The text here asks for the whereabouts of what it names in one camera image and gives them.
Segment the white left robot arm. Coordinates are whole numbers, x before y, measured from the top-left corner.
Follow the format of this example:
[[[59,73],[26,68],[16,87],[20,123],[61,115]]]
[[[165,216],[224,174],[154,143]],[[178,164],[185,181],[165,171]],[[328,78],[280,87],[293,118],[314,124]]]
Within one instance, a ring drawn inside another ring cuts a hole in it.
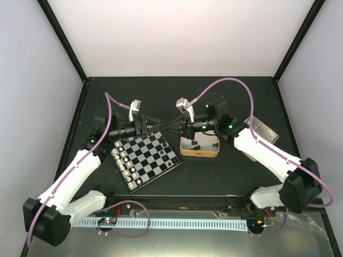
[[[115,116],[97,116],[89,136],[66,170],[37,199],[25,201],[23,214],[28,247],[32,247],[33,237],[58,246],[71,228],[89,214],[98,210],[111,213],[115,200],[102,192],[91,190],[78,200],[73,197],[110,155],[115,142],[146,137],[161,125],[162,120],[147,115],[136,115],[132,121],[120,123]]]

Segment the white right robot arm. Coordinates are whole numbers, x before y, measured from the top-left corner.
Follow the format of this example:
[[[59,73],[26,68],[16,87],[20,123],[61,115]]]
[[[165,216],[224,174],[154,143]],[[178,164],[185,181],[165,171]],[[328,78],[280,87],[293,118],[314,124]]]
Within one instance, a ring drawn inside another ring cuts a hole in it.
[[[279,185],[259,187],[250,193],[243,203],[248,215],[255,216],[272,206],[284,206],[300,214],[319,196],[323,187],[313,159],[302,160],[263,139],[252,129],[252,122],[245,123],[229,114],[222,95],[211,94],[205,105],[206,113],[195,115],[189,101],[180,98],[176,107],[182,114],[167,124],[166,130],[190,140],[196,133],[213,131],[220,141],[252,157],[278,178]]]

